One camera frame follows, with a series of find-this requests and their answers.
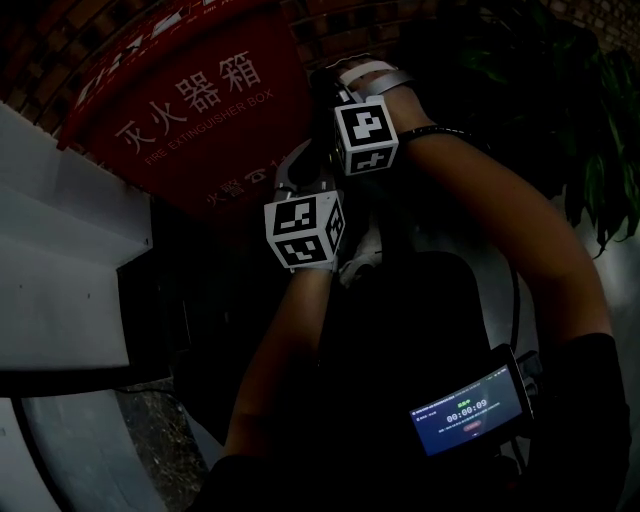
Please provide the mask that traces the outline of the smartphone with lit screen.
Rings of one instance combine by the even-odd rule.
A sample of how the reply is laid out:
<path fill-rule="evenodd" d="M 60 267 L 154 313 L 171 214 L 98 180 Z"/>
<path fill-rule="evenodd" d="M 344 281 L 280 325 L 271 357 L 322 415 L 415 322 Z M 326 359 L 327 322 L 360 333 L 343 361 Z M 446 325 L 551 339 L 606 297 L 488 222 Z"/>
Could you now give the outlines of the smartphone with lit screen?
<path fill-rule="evenodd" d="M 409 417 L 425 455 L 440 457 L 510 440 L 528 428 L 533 410 L 513 351 L 501 344 L 457 389 Z"/>

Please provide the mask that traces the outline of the person's black clothes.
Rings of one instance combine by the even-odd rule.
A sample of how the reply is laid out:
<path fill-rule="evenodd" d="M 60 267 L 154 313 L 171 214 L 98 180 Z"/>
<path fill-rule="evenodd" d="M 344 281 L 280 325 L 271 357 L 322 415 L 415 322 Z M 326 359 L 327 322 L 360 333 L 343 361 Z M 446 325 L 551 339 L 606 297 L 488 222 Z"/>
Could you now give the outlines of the person's black clothes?
<path fill-rule="evenodd" d="M 615 512 L 631 444 L 615 341 L 541 348 L 524 470 L 495 447 L 437 451 L 410 412 L 489 357 L 476 279 L 442 252 L 384 264 L 336 299 L 316 361 L 284 374 L 274 444 L 219 460 L 188 512 Z"/>

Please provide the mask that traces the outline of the black wristband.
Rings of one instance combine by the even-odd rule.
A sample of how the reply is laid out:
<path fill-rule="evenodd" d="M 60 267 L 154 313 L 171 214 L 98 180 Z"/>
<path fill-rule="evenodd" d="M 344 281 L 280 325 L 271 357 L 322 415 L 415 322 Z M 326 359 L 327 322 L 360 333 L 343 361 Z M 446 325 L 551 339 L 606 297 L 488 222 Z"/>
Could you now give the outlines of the black wristband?
<path fill-rule="evenodd" d="M 421 126 L 421 127 L 403 132 L 401 134 L 398 134 L 397 137 L 398 137 L 398 141 L 401 144 L 408 144 L 413 140 L 426 137 L 429 135 L 451 135 L 471 144 L 477 149 L 480 149 L 483 151 L 491 150 L 491 147 L 489 144 L 480 140 L 477 137 L 474 137 L 469 132 L 456 129 L 456 128 L 440 126 L 440 125 Z"/>

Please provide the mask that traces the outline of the person's left forearm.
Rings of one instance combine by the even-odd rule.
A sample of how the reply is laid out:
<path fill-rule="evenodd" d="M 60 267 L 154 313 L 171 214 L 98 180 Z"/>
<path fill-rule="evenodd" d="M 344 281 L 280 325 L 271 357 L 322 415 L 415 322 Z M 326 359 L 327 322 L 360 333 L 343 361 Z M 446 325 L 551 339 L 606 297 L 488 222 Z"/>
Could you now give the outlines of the person's left forearm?
<path fill-rule="evenodd" d="M 304 363 L 315 359 L 333 275 L 293 275 L 238 390 L 223 454 L 261 457 L 276 443 L 285 397 Z"/>

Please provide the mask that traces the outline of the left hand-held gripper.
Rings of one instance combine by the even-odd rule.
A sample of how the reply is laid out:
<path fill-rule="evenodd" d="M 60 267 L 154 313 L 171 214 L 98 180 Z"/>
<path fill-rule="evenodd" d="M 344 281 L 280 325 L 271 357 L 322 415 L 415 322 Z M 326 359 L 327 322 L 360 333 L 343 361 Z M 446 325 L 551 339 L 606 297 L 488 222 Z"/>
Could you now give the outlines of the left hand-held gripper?
<path fill-rule="evenodd" d="M 281 265 L 292 272 L 314 268 L 333 272 L 346 221 L 336 191 L 340 170 L 331 153 L 298 145 L 276 170 L 276 191 L 314 193 L 264 206 L 266 240 Z"/>

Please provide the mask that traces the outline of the red fire extinguisher box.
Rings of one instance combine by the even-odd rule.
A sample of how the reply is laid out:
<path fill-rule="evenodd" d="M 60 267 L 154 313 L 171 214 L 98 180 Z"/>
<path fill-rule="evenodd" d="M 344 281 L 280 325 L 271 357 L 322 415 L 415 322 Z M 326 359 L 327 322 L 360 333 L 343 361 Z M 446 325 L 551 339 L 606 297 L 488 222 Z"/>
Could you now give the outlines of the red fire extinguisher box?
<path fill-rule="evenodd" d="M 311 112 L 279 0 L 171 0 L 85 74 L 58 145 L 223 224 L 268 200 Z"/>

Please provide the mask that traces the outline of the black panel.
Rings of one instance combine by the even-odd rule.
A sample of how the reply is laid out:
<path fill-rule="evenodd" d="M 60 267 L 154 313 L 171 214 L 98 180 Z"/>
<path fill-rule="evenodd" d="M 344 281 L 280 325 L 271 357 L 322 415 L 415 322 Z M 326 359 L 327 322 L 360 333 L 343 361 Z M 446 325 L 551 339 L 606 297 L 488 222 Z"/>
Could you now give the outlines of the black panel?
<path fill-rule="evenodd" d="M 181 229 L 186 220 L 167 202 L 153 199 L 149 249 L 117 269 L 129 361 L 119 370 L 122 387 L 171 376 L 190 346 L 180 280 Z"/>

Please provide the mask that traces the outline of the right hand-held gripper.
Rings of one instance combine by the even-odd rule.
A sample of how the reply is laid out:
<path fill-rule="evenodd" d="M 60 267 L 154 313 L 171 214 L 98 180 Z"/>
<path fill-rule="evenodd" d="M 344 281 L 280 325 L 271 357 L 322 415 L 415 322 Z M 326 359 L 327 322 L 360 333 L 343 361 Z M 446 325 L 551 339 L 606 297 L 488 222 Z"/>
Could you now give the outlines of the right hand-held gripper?
<path fill-rule="evenodd" d="M 369 83 L 371 97 L 364 103 L 334 109 L 337 154 L 346 176 L 389 169 L 395 160 L 399 140 L 379 95 L 413 82 L 413 76 L 385 61 L 370 60 L 343 72 L 339 81 L 349 87 L 368 73 L 381 71 L 385 74 Z"/>

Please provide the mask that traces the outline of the black wall trim strip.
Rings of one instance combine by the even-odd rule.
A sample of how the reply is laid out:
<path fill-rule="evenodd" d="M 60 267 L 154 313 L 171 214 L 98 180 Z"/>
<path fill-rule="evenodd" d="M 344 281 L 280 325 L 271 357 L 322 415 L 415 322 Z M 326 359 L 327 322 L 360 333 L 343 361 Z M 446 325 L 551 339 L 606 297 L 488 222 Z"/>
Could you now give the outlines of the black wall trim strip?
<path fill-rule="evenodd" d="M 170 376 L 166 365 L 72 370 L 2 370 L 0 398 L 63 396 L 124 388 Z"/>

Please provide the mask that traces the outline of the green potted plant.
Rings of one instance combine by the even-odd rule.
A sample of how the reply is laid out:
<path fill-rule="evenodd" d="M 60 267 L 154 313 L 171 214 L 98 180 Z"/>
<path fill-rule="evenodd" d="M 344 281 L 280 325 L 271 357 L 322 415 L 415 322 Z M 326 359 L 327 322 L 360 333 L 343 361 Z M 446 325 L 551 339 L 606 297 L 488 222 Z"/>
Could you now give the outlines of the green potted plant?
<path fill-rule="evenodd" d="M 640 227 L 640 63 L 540 0 L 466 0 L 452 64 L 470 130 L 600 247 Z"/>

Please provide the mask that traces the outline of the person's right forearm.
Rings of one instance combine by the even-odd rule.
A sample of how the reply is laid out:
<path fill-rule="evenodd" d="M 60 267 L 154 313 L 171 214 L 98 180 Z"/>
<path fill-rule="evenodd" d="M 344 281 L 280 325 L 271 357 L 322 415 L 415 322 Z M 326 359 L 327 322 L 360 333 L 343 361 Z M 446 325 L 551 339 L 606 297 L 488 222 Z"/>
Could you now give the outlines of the person's right forearm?
<path fill-rule="evenodd" d="M 557 209 L 533 186 L 460 138 L 431 134 L 406 154 L 471 214 L 529 287 L 542 341 L 611 334 L 596 267 Z"/>

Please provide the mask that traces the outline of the person's white shoe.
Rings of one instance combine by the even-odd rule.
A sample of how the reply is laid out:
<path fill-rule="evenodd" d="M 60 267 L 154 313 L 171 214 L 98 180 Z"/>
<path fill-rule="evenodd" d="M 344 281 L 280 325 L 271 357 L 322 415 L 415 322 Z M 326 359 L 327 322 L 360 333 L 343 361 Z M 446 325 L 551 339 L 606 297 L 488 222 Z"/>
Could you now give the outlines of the person's white shoe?
<path fill-rule="evenodd" d="M 366 272 L 382 263 L 383 247 L 377 219 L 369 218 L 369 228 L 361 238 L 355 253 L 339 269 L 339 282 L 349 288 Z"/>

